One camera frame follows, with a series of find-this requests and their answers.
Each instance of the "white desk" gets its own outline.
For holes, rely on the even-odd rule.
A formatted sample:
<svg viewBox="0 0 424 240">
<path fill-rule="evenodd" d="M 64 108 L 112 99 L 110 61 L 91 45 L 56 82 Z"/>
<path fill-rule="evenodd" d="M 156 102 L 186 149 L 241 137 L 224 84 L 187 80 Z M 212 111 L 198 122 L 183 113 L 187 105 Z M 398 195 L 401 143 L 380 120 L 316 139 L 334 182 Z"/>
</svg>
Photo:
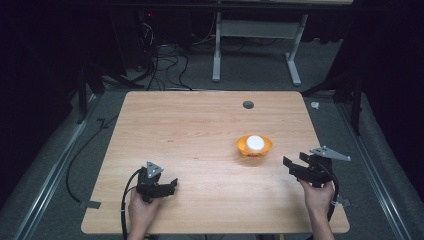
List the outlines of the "white desk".
<svg viewBox="0 0 424 240">
<path fill-rule="evenodd" d="M 217 0 L 217 2 L 223 3 L 226 1 Z M 352 4 L 353 0 L 236 0 L 231 2 L 349 5 Z M 293 40 L 293 48 L 290 53 L 284 54 L 284 58 L 290 71 L 293 85 L 301 85 L 294 58 L 306 26 L 306 21 L 308 19 L 307 14 L 303 14 L 299 22 L 291 23 L 223 20 L 221 19 L 221 13 L 217 13 L 216 18 L 216 39 L 212 81 L 219 82 L 221 79 L 221 37 L 284 38 Z"/>
</svg>

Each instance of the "table top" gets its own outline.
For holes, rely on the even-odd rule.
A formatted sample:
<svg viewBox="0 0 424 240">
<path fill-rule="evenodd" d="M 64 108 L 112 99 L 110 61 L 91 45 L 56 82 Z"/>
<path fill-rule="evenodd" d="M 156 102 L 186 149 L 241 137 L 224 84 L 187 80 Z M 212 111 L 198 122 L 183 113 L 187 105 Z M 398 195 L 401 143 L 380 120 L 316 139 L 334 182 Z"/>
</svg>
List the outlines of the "table top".
<svg viewBox="0 0 424 240">
<path fill-rule="evenodd" d="M 264 157 L 239 153 L 237 140 L 250 134 L 272 141 Z M 125 185 L 151 161 L 164 168 L 160 184 L 179 179 L 151 234 L 311 232 L 303 189 L 283 156 L 305 165 L 299 152 L 319 146 L 298 92 L 130 92 L 91 197 L 101 206 L 87 209 L 81 228 L 121 233 Z M 330 224 L 335 233 L 349 230 L 343 207 Z"/>
</svg>

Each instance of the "black cable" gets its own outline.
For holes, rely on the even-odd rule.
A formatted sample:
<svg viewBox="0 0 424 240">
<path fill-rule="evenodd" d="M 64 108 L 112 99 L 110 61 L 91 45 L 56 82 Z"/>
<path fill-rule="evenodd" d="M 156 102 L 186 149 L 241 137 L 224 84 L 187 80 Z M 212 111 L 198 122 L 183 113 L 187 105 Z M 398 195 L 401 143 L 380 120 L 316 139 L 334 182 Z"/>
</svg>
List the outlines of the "black cable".
<svg viewBox="0 0 424 240">
<path fill-rule="evenodd" d="M 330 208 L 328 209 L 328 213 L 327 213 L 327 219 L 328 219 L 328 221 L 330 221 L 331 217 L 333 216 L 334 209 L 335 209 L 336 204 L 337 204 L 337 198 L 338 198 L 338 195 L 339 195 L 339 180 L 337 179 L 337 177 L 334 173 L 328 171 L 328 169 L 325 168 L 323 165 L 318 163 L 318 166 L 320 166 L 320 168 L 322 170 L 324 170 L 331 177 L 331 179 L 333 180 L 333 183 L 334 183 L 334 195 L 333 195 L 333 199 L 330 203 Z"/>
<path fill-rule="evenodd" d="M 181 77 L 183 76 L 183 74 L 184 74 L 184 73 L 185 73 L 185 71 L 187 70 L 187 66 L 188 66 L 188 57 L 187 57 L 187 56 L 185 56 L 185 55 L 182 55 L 182 57 L 184 57 L 184 58 L 186 59 L 186 64 L 185 64 L 184 70 L 183 70 L 183 71 L 180 73 L 180 75 L 178 76 L 178 81 L 180 82 L 181 86 L 183 86 L 183 87 L 187 88 L 187 89 L 188 89 L 188 90 L 190 90 L 190 91 L 193 91 L 193 89 L 192 89 L 191 87 L 189 87 L 189 86 L 185 85 L 185 84 L 183 83 L 182 79 L 181 79 Z"/>
<path fill-rule="evenodd" d="M 245 42 L 246 44 L 248 44 L 250 46 L 260 46 L 261 47 L 261 46 L 271 46 L 271 45 L 275 44 L 277 41 L 282 40 L 281 38 L 273 38 L 268 43 L 259 43 L 259 42 L 249 41 L 249 40 L 253 40 L 253 39 L 257 39 L 257 38 L 249 37 L 249 38 L 240 39 L 239 41 Z"/>
<path fill-rule="evenodd" d="M 237 45 L 237 44 L 241 44 L 241 46 L 239 46 L 238 47 L 238 49 L 235 49 L 235 50 L 228 50 L 228 49 L 225 49 L 225 45 L 224 44 L 221 44 L 221 50 L 223 51 L 223 52 L 231 52 L 231 53 L 235 53 L 235 52 L 238 52 L 238 51 L 240 51 L 240 50 L 242 50 L 245 46 L 246 46 L 246 42 L 244 42 L 244 41 L 240 41 L 240 40 L 238 40 L 236 43 L 230 43 L 230 39 L 228 39 L 228 38 L 223 38 L 223 40 L 225 40 L 227 43 L 229 43 L 230 45 L 233 45 L 233 46 L 235 46 L 235 45 Z"/>
<path fill-rule="evenodd" d="M 130 179 L 127 182 L 127 185 L 125 186 L 125 190 L 124 190 L 124 194 L 122 195 L 122 201 L 121 201 L 121 226 L 122 226 L 122 237 L 124 238 L 124 240 L 127 239 L 128 237 L 128 233 L 127 233 L 127 219 L 125 218 L 125 198 L 128 194 L 128 192 L 131 191 L 131 189 L 133 189 L 134 187 L 132 187 L 131 189 L 128 189 L 133 178 L 140 173 L 140 169 L 135 171 L 133 173 L 133 175 L 131 175 Z"/>
<path fill-rule="evenodd" d="M 158 69 L 158 71 L 168 71 L 172 66 L 175 66 L 178 63 L 178 58 L 176 56 L 169 56 L 169 57 L 174 57 L 176 60 L 172 61 L 171 59 L 166 59 L 166 57 L 160 57 L 160 61 L 162 62 L 170 62 L 171 65 L 167 66 L 166 68 L 163 69 Z"/>
<path fill-rule="evenodd" d="M 72 158 L 71 162 L 69 163 L 68 169 L 66 171 L 66 189 L 69 193 L 69 195 L 71 196 L 72 199 L 74 199 L 78 205 L 80 205 L 82 203 L 82 200 L 79 199 L 75 194 L 72 193 L 71 188 L 69 186 L 69 175 L 71 172 L 71 168 L 72 165 L 74 164 L 75 160 L 77 159 L 78 155 L 85 149 L 85 147 L 87 147 L 87 145 L 103 130 L 109 127 L 109 124 L 114 121 L 115 119 L 118 118 L 117 114 L 116 116 L 114 116 L 113 118 L 111 118 L 105 125 L 103 125 L 102 127 L 100 127 L 99 130 L 97 130 L 97 132 L 95 132 L 89 139 L 88 141 L 78 150 L 78 152 L 75 154 L 75 156 Z"/>
<path fill-rule="evenodd" d="M 160 78 L 158 78 L 158 77 L 155 77 L 155 80 L 156 80 L 156 84 L 158 85 L 159 91 L 165 91 L 166 90 L 166 85 L 163 82 L 163 80 L 160 79 Z"/>
<path fill-rule="evenodd" d="M 149 85 L 147 85 L 146 91 L 150 90 L 150 86 L 152 85 L 152 81 L 156 76 L 156 72 L 158 70 L 158 62 L 159 62 L 159 48 L 156 48 L 156 61 L 155 61 L 155 63 L 153 63 L 154 71 L 152 73 L 152 77 L 150 78 Z"/>
<path fill-rule="evenodd" d="M 179 83 L 175 83 L 175 82 L 174 82 L 174 81 L 172 81 L 172 80 L 169 78 L 169 76 L 168 76 L 169 70 L 170 70 L 172 67 L 177 66 L 177 64 L 178 64 L 178 62 L 179 62 L 178 56 L 168 56 L 168 57 L 175 57 L 175 58 L 177 59 L 177 61 L 175 62 L 175 64 L 171 64 L 170 66 L 168 66 L 168 67 L 166 68 L 166 72 L 165 72 L 166 79 L 168 80 L 168 82 L 172 83 L 173 85 L 181 87 L 181 85 L 180 85 Z"/>
</svg>

